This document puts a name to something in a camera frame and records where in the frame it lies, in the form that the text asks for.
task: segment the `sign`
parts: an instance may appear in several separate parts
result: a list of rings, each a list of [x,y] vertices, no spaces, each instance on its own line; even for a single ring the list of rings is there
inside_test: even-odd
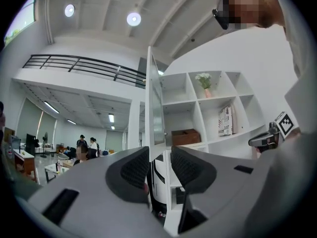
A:
[[[285,139],[294,127],[292,120],[286,112],[282,112],[274,121]]]

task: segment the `pink vase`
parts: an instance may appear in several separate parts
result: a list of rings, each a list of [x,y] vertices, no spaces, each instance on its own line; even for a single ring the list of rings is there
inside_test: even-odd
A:
[[[206,98],[211,98],[212,95],[211,95],[211,92],[209,91],[209,89],[205,89],[205,95],[206,95]]]

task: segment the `ceiling light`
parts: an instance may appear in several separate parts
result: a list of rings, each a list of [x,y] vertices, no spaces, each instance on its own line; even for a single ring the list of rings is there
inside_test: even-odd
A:
[[[59,112],[58,112],[55,108],[53,108],[48,102],[44,101],[44,103],[45,103],[48,107],[50,107],[51,109],[53,109],[56,113],[59,114]]]
[[[114,122],[114,115],[113,114],[109,114],[109,121]]]
[[[65,8],[65,15],[66,17],[71,17],[75,12],[75,7],[72,4],[69,4]]]
[[[67,121],[72,123],[72,124],[76,124],[75,122],[71,121],[70,119],[67,119]]]
[[[141,23],[141,15],[137,12],[132,12],[127,16],[127,22],[130,26],[137,26]]]

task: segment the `book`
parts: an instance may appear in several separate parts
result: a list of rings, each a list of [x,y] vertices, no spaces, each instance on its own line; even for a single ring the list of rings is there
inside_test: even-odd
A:
[[[231,105],[227,105],[219,112],[218,136],[232,135]]]
[[[231,103],[231,113],[232,113],[232,134],[238,133],[237,115],[233,104]]]

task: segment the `white ceiling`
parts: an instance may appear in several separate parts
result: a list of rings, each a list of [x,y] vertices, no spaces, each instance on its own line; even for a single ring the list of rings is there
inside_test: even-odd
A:
[[[115,130],[118,131],[128,128],[130,103],[25,83],[20,85],[27,96],[45,111],[51,112],[44,101],[58,110],[59,114],[54,114],[57,118],[70,119],[79,125],[107,130],[111,130],[111,126],[115,126]],[[144,109],[144,106],[140,107],[140,132],[145,128]],[[114,114],[114,123],[109,121],[109,114]]]
[[[70,3],[75,14],[67,18],[63,12]],[[53,37],[93,31],[101,38],[113,35],[138,47],[154,46],[175,59],[225,34],[212,16],[215,7],[216,0],[50,0],[50,22]],[[126,22],[132,11],[141,14],[139,26]]]

